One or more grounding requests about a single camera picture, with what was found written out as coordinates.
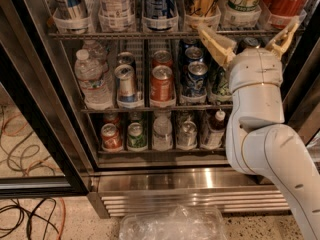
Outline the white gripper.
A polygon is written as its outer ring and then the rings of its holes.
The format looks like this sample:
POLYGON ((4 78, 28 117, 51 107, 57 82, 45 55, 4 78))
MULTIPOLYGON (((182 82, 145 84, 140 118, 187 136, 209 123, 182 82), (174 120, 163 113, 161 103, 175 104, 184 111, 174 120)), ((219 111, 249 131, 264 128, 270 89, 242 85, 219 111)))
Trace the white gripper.
POLYGON ((197 31, 200 41, 217 64, 224 69, 229 66, 229 90, 235 92, 239 88, 255 84, 281 86, 282 63, 279 59, 291 45, 299 25, 299 17, 294 16, 288 25, 268 42, 265 49, 245 49, 237 56, 234 53, 237 45, 234 40, 217 34, 205 24, 199 24, 197 31))

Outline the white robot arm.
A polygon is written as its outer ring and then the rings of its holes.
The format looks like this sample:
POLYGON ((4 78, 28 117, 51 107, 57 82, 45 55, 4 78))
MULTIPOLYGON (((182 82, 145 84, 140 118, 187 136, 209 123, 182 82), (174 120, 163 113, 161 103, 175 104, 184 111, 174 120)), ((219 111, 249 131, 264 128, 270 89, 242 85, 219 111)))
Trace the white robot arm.
POLYGON ((226 155, 238 172, 262 175, 286 199, 305 240, 320 240, 320 174, 300 136, 284 123, 281 57, 299 18, 293 17, 264 48, 236 54, 236 42, 201 23, 200 41, 229 74, 233 108, 226 155))

